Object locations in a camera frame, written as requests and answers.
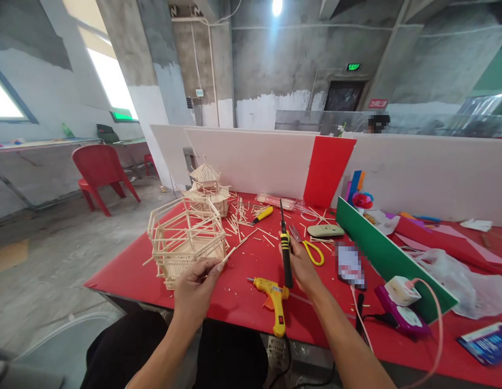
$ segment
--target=dark doorway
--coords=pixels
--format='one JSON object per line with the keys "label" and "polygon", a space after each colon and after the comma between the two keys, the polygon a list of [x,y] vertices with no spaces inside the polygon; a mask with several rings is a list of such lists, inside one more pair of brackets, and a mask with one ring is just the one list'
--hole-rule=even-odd
{"label": "dark doorway", "polygon": [[331,81],[325,111],[355,111],[364,89],[361,81]]}

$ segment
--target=red table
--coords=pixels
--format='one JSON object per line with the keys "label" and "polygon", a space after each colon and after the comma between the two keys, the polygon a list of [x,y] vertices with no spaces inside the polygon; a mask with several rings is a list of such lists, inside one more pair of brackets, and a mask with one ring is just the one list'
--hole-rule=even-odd
{"label": "red table", "polygon": [[[241,193],[241,195],[246,202],[250,200],[251,204],[257,204],[254,201],[255,195],[245,193]],[[178,213],[179,209],[176,207],[164,219],[169,219]],[[287,224],[293,223],[300,234],[303,234],[303,227],[299,223],[306,226],[316,224],[316,222],[307,222],[299,214],[286,212],[286,215],[291,217],[291,219],[286,218]],[[332,217],[332,215],[327,212],[327,217]],[[275,210],[271,216],[259,222],[257,227],[278,236],[280,219],[280,212]],[[227,227],[227,221],[223,220],[223,225]],[[474,241],[483,244],[479,232],[465,229],[458,224],[451,225]],[[240,226],[240,229],[245,235],[248,235],[254,230],[254,227]],[[502,229],[494,228],[492,231],[502,236]],[[230,246],[234,247],[239,243],[239,240],[236,234],[232,233],[231,235],[227,240]],[[272,334],[274,314],[262,307],[267,296],[247,281],[248,277],[263,277],[275,280],[283,286],[282,257],[276,247],[279,241],[266,235],[275,244],[275,247],[272,247],[262,235],[261,231],[255,232],[253,237],[261,238],[262,241],[249,238],[232,254],[213,293],[207,317]],[[489,237],[492,244],[491,251],[502,257],[502,239],[491,235]],[[355,314],[351,310],[353,299],[350,288],[337,278],[333,252],[324,248],[322,243],[316,243],[316,245],[325,255],[325,264],[316,267],[318,274],[332,295],[336,297],[343,311],[347,314]],[[173,309],[174,299],[171,298],[173,291],[168,291],[162,283],[163,280],[155,276],[157,270],[154,263],[142,266],[142,263],[150,258],[151,254],[152,245],[144,233],[87,281],[84,286],[124,300]],[[363,313],[381,313],[383,310],[373,290],[384,281],[371,266],[365,268],[365,275],[368,282],[368,292],[366,292],[364,303],[370,307],[365,307]],[[296,283],[291,293],[306,297]],[[296,298],[289,298],[283,302],[283,308],[287,335],[290,339],[328,348],[318,318],[309,304]],[[453,312],[448,313],[444,317],[444,351],[437,373],[502,388],[502,364],[496,367],[484,367],[456,342],[458,336],[497,321],[502,321],[502,315],[470,320]],[[372,321],[365,325],[375,355],[380,360],[424,371],[431,369],[436,355],[436,339],[429,338],[414,343],[382,324]],[[432,329],[434,334],[438,333],[437,324],[434,324]]]}

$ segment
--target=yellow scissors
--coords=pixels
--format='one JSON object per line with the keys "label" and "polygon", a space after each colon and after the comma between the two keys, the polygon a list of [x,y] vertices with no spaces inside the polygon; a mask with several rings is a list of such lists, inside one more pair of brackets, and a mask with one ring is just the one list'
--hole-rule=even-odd
{"label": "yellow scissors", "polygon": [[[298,230],[296,229],[296,227],[294,225],[291,224],[289,226],[289,230],[290,230],[291,235],[294,237],[294,239],[296,239],[300,243],[303,243],[303,245],[305,246],[305,249],[309,253],[310,260],[312,261],[312,263],[314,265],[321,266],[325,263],[325,256],[323,255],[323,253],[321,252],[321,250],[318,247],[314,246],[311,242],[309,242],[307,240],[303,240],[300,237],[300,234],[298,233]],[[309,246],[312,247],[314,250],[316,250],[318,252],[318,254],[320,255],[321,260],[319,262],[316,262],[314,260],[314,257],[312,256],[312,253],[310,252]]]}

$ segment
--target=hand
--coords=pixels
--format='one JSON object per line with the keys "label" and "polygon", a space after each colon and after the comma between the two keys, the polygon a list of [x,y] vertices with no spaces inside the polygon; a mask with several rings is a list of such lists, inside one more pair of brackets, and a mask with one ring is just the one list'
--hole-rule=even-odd
{"label": "hand", "polygon": [[194,332],[201,326],[223,267],[218,258],[204,258],[177,279],[174,319]]}
{"label": "hand", "polygon": [[[321,278],[318,276],[305,246],[301,245],[296,239],[291,237],[290,247],[292,249],[290,254],[290,264],[293,269],[294,277],[296,278],[300,289],[310,297],[313,290],[322,285]],[[281,244],[278,248],[280,249],[280,253],[282,253]]]}

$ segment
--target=wooden pavilion model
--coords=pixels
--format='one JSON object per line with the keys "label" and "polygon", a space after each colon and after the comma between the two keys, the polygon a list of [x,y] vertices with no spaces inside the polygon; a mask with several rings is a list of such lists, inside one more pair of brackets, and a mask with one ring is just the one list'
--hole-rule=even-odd
{"label": "wooden pavilion model", "polygon": [[[221,217],[226,217],[228,213],[229,186],[219,184],[221,173],[217,173],[207,163],[202,164],[190,176],[195,180],[192,188],[183,192],[185,197],[191,199],[208,198],[220,213]],[[198,203],[193,208],[206,211],[205,203]]]}
{"label": "wooden pavilion model", "polygon": [[[164,223],[163,215],[174,215]],[[150,213],[148,237],[152,242],[152,258],[167,289],[173,290],[175,280],[200,258],[226,256],[226,233],[221,216],[207,197],[182,197]]]}

